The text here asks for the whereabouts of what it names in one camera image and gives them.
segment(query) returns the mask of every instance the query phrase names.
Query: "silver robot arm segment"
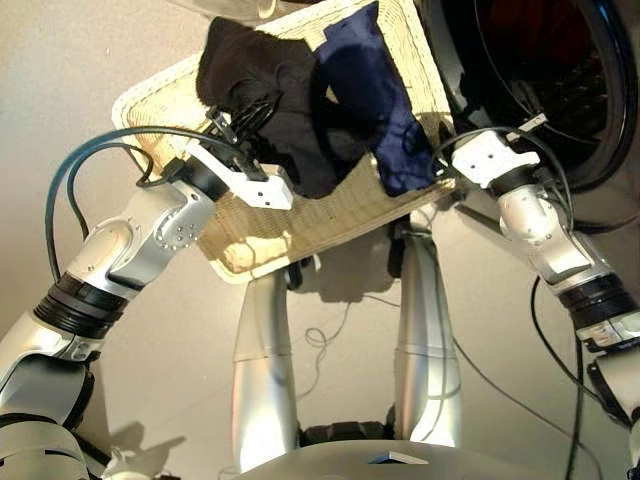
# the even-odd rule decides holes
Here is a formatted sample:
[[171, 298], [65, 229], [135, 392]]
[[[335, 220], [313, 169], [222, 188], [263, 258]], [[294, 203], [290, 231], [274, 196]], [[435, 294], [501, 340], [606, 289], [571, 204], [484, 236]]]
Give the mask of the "silver robot arm segment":
[[494, 132], [453, 153], [453, 166], [497, 198], [504, 235], [569, 310], [576, 335], [598, 354], [588, 374], [605, 410], [632, 427], [640, 458], [640, 308], [589, 239], [533, 176], [537, 154], [516, 154]]
[[93, 389], [89, 364], [128, 302], [197, 240], [216, 199], [182, 180], [140, 189], [2, 339], [0, 480], [88, 480], [68, 430]]

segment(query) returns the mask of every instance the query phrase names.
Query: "gray floor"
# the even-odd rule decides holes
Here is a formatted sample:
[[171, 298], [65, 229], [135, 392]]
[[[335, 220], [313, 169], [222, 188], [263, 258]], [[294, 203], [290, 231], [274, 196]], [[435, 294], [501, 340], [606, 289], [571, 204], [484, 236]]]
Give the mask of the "gray floor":
[[[207, 21], [160, 0], [0, 0], [0, 334], [31, 308], [50, 283], [42, 234], [46, 188], [73, 147], [108, 130], [117, 96], [201, 48]], [[120, 210], [136, 171], [121, 154], [105, 154], [79, 179], [90, 222]], [[594, 216], [623, 218], [637, 202], [637, 172], [627, 172], [600, 198], [583, 200]], [[530, 324], [533, 274], [455, 213], [435, 221], [455, 333], [496, 382], [548, 418], [570, 428], [574, 388], [546, 355]], [[81, 245], [66, 206], [56, 219], [62, 263]], [[623, 277], [640, 284], [638, 230], [599, 240]], [[315, 350], [304, 331], [328, 333], [353, 302], [346, 326], [322, 363], [314, 392], [299, 405], [303, 425], [382, 419], [392, 402], [392, 358], [399, 285], [384, 274], [381, 232], [322, 255], [306, 293], [290, 295], [296, 382], [313, 381]], [[349, 283], [354, 286], [345, 289]], [[83, 434], [108, 450], [136, 454], [147, 467], [186, 479], [214, 478], [230, 464], [230, 357], [242, 286], [222, 282], [197, 249], [171, 264], [128, 309], [97, 365], [99, 389]], [[543, 327], [564, 358], [570, 321], [542, 289]], [[498, 396], [463, 365], [463, 446], [560, 477], [568, 440]], [[587, 401], [583, 441], [606, 478], [624, 478], [627, 439]], [[576, 478], [595, 478], [583, 455]]]

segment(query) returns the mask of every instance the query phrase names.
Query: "cable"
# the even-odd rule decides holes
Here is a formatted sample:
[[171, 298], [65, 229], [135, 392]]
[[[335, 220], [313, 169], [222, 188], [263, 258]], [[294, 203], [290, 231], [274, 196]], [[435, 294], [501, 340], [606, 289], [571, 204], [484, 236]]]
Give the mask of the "cable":
[[60, 188], [60, 184], [64, 179], [64, 176], [67, 174], [69, 169], [84, 155], [90, 155], [87, 152], [93, 151], [97, 146], [110, 142], [112, 140], [128, 137], [131, 135], [142, 135], [142, 134], [165, 134], [165, 135], [176, 135], [180, 137], [193, 138], [196, 140], [200, 140], [201, 142], [207, 143], [209, 145], [213, 145], [219, 148], [222, 148], [233, 155], [241, 156], [242, 153], [236, 149], [235, 147], [225, 143], [224, 141], [211, 137], [209, 135], [205, 135], [200, 132], [194, 132], [192, 130], [178, 128], [178, 127], [167, 127], [167, 126], [142, 126], [142, 127], [130, 127], [123, 128], [121, 130], [112, 130], [107, 133], [103, 133], [102, 135], [98, 135], [97, 137], [88, 140], [83, 143], [79, 147], [77, 147], [73, 152], [71, 152], [60, 164], [58, 169], [56, 170], [53, 179], [51, 180], [51, 184], [49, 185], [49, 190], [47, 192], [47, 203], [45, 207], [45, 241], [47, 244], [47, 254], [49, 256], [49, 266], [51, 268], [51, 274], [55, 281], [60, 280], [60, 268], [58, 266], [58, 257], [56, 254], [56, 246], [54, 239], [54, 228], [53, 228], [53, 217], [55, 214], [55, 201], [58, 195], [58, 189]]
[[506, 127], [506, 126], [478, 128], [475, 130], [470, 130], [468, 132], [463, 132], [459, 135], [455, 135], [445, 140], [440, 145], [437, 145], [433, 150], [433, 157], [436, 160], [439, 160], [440, 162], [442, 162], [445, 166], [449, 166], [447, 161], [444, 160], [443, 158], [444, 150], [453, 146], [455, 143], [459, 142], [460, 140], [464, 140], [466, 138], [473, 137], [484, 132], [515, 133], [520, 137], [524, 138], [525, 140], [527, 140], [528, 142], [532, 143], [536, 147], [538, 147], [547, 156], [548, 160], [553, 164], [554, 169], [556, 170], [558, 176], [560, 177], [560, 183], [562, 184], [562, 188], [565, 192], [565, 198], [567, 201], [567, 210], [569, 212], [569, 215], [568, 215], [569, 229], [573, 230], [573, 219], [574, 219], [573, 199], [571, 198], [569, 181], [567, 180], [567, 175], [564, 171], [564, 167], [562, 166], [562, 163], [560, 163], [560, 160], [558, 160], [558, 157], [556, 156], [553, 149], [549, 145], [547, 145], [545, 142], [540, 140], [538, 137], [532, 135], [531, 133], [524, 132], [515, 127]]
[[344, 309], [344, 315], [342, 316], [342, 322], [340, 323], [340, 326], [335, 331], [335, 333], [330, 337], [327, 337], [327, 335], [318, 327], [310, 327], [305, 330], [304, 339], [307, 342], [307, 344], [309, 344], [312, 348], [320, 349], [320, 351], [318, 352], [318, 355], [316, 355], [316, 360], [315, 360], [316, 376], [313, 380], [313, 383], [307, 390], [305, 390], [299, 395], [296, 395], [297, 400], [302, 400], [303, 398], [308, 397], [311, 394], [311, 392], [313, 392], [313, 390], [316, 388], [316, 385], [318, 385], [318, 382], [320, 381], [320, 363], [326, 356], [327, 348], [329, 347], [329, 345], [331, 345], [331, 343], [338, 337], [338, 335], [340, 335], [340, 332], [342, 332], [342, 329], [347, 323], [347, 317], [349, 316], [350, 308], [351, 308], [351, 302], [347, 303], [347, 308]]
[[[517, 398], [511, 396], [509, 393], [507, 393], [506, 391], [504, 391], [502, 388], [500, 388], [496, 383], [493, 382], [493, 380], [491, 380], [489, 377], [487, 377], [482, 370], [480, 370], [480, 368], [473, 362], [473, 360], [471, 360], [471, 358], [469, 357], [469, 355], [467, 355], [467, 353], [463, 350], [463, 348], [460, 346], [460, 344], [458, 343], [458, 340], [456, 340], [455, 338], [453, 339], [453, 344], [456, 346], [456, 348], [458, 349], [458, 351], [460, 352], [460, 354], [464, 357], [464, 359], [467, 361], [467, 363], [469, 364], [469, 366], [480, 376], [480, 378], [482, 378], [485, 382], [487, 382], [489, 384], [489, 386], [491, 386], [495, 391], [497, 391], [500, 395], [502, 395], [503, 397], [505, 397], [506, 399], [510, 400], [511, 402], [515, 403], [516, 405], [518, 405], [520, 408], [522, 408], [523, 410], [525, 410], [527, 413], [529, 413], [530, 415], [534, 416], [535, 418], [537, 418], [539, 421], [541, 421], [542, 423], [544, 423], [545, 425], [547, 425], [548, 427], [551, 427], [552, 429], [554, 429], [556, 432], [564, 435], [567, 438], [571, 438], [573, 439], [573, 435], [571, 433], [569, 433], [568, 431], [566, 431], [565, 429], [563, 429], [562, 427], [559, 427], [558, 425], [556, 425], [555, 423], [553, 423], [551, 420], [548, 420], [547, 418], [543, 417], [542, 415], [540, 415], [538, 412], [536, 412], [535, 410], [533, 410], [531, 407], [525, 405], [524, 403], [522, 403], [520, 400], [518, 400]], [[578, 448], [580, 448], [593, 462], [595, 468], [596, 468], [596, 472], [598, 475], [598, 480], [603, 480], [604, 476], [602, 474], [602, 467], [600, 466], [600, 462], [598, 461], [598, 458], [595, 456], [595, 454], [587, 447], [585, 446], [582, 442], [577, 442]]]
[[558, 364], [558, 366], [560, 367], [562, 372], [567, 376], [567, 378], [569, 380], [571, 380], [576, 387], [580, 388], [585, 394], [587, 394], [589, 396], [589, 398], [591, 398], [592, 400], [600, 403], [600, 399], [598, 398], [598, 395], [596, 395], [592, 390], [590, 390], [589, 388], [584, 386], [580, 382], [580, 380], [578, 380], [573, 375], [573, 373], [571, 373], [571, 371], [569, 371], [569, 369], [567, 368], [565, 363], [562, 361], [562, 359], [560, 359], [560, 357], [558, 356], [556, 351], [553, 349], [553, 347], [551, 346], [551, 344], [547, 340], [547, 337], [543, 333], [542, 329], [540, 328], [540, 323], [538, 322], [538, 315], [536, 313], [536, 293], [538, 291], [538, 285], [540, 285], [540, 277], [536, 277], [536, 279], [534, 280], [533, 286], [531, 287], [531, 296], [530, 296], [530, 299], [529, 299], [529, 308], [530, 308], [530, 312], [531, 312], [531, 320], [533, 322], [533, 326], [536, 329], [536, 332], [538, 333], [538, 337], [540, 337], [540, 340], [542, 341], [542, 343], [544, 344], [545, 348], [549, 352], [549, 355], [551, 355], [551, 357], [555, 360], [555, 362]]
[[362, 296], [364, 298], [368, 298], [370, 300], [375, 300], [376, 302], [384, 303], [385, 305], [389, 305], [390, 307], [400, 308], [402, 306], [399, 303], [393, 303], [393, 302], [390, 302], [389, 300], [385, 300], [384, 298], [380, 298], [380, 297], [375, 297], [373, 295], [369, 295], [368, 293], [365, 293]]
[[603, 235], [640, 223], [640, 215], [634, 215], [617, 223], [598, 223], [588, 220], [576, 220], [575, 229], [588, 235]]
[[[578, 381], [584, 384], [584, 364], [582, 358], [582, 342], [576, 336], [576, 373]], [[578, 388], [576, 393], [576, 411], [573, 420], [573, 436], [571, 438], [571, 448], [569, 449], [569, 458], [567, 460], [567, 470], [565, 472], [565, 480], [571, 480], [573, 476], [573, 469], [576, 462], [576, 455], [578, 454], [578, 443], [580, 443], [580, 432], [582, 430], [582, 416], [584, 414], [584, 392]]]
[[73, 210], [74, 215], [76, 216], [76, 218], [78, 219], [78, 223], [80, 224], [80, 229], [82, 230], [82, 239], [86, 240], [86, 238], [89, 236], [89, 227], [87, 226], [87, 221], [84, 218], [84, 215], [82, 214], [82, 211], [80, 210], [80, 207], [78, 206], [78, 201], [76, 200], [76, 195], [75, 195], [75, 181], [76, 181], [76, 176], [78, 175], [78, 170], [80, 169], [80, 167], [82, 166], [82, 164], [87, 161], [91, 155], [96, 154], [102, 150], [106, 150], [108, 148], [124, 148], [127, 151], [136, 151], [138, 153], [140, 153], [141, 155], [143, 155], [146, 159], [147, 159], [147, 166], [144, 170], [142, 170], [142, 168], [140, 167], [140, 165], [138, 165], [138, 162], [136, 161], [135, 164], [136, 166], [138, 166], [138, 168], [142, 171], [142, 177], [140, 177], [140, 179], [136, 182], [136, 186], [138, 187], [142, 187], [144, 186], [144, 182], [146, 182], [149, 179], [149, 176], [151, 175], [151, 172], [153, 171], [153, 166], [154, 166], [154, 162], [153, 162], [153, 158], [151, 157], [151, 155], [139, 148], [136, 147], [134, 145], [129, 145], [127, 143], [103, 143], [102, 145], [98, 145], [95, 149], [93, 149], [91, 151], [91, 154], [89, 155], [83, 155], [82, 157], [80, 157], [76, 163], [74, 163], [73, 167], [71, 167], [71, 170], [69, 171], [69, 176], [67, 178], [67, 197], [69, 199], [69, 204], [71, 205], [71, 210]]

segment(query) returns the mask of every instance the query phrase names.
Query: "washing machine door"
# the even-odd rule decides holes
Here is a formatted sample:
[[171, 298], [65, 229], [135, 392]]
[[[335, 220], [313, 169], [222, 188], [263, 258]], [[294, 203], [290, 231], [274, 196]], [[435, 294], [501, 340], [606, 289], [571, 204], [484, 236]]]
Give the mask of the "washing machine door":
[[421, 2], [458, 130], [544, 112], [575, 193], [639, 161], [637, 0]]

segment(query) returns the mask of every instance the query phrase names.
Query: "wicker basket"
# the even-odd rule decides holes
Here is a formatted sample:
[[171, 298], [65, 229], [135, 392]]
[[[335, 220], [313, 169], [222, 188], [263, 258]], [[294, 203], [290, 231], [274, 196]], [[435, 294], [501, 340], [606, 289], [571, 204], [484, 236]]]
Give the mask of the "wicker basket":
[[[323, 29], [355, 13], [371, 0], [327, 0], [262, 25], [282, 38], [305, 39], [312, 49], [325, 41]], [[449, 106], [412, 0], [380, 0], [378, 24], [402, 76], [413, 112], [432, 141], [439, 125], [451, 125]], [[170, 67], [123, 94], [113, 107], [113, 122], [136, 125], [178, 125], [201, 128], [205, 107], [195, 93], [200, 54]], [[139, 145], [165, 164], [184, 155], [185, 141], [162, 135], [141, 135]], [[410, 192], [385, 195], [368, 155], [330, 196], [320, 200], [296, 197], [290, 211], [252, 209], [231, 194], [218, 203], [215, 218], [198, 244], [214, 269], [231, 283], [247, 282], [356, 238], [448, 194], [451, 182]]]

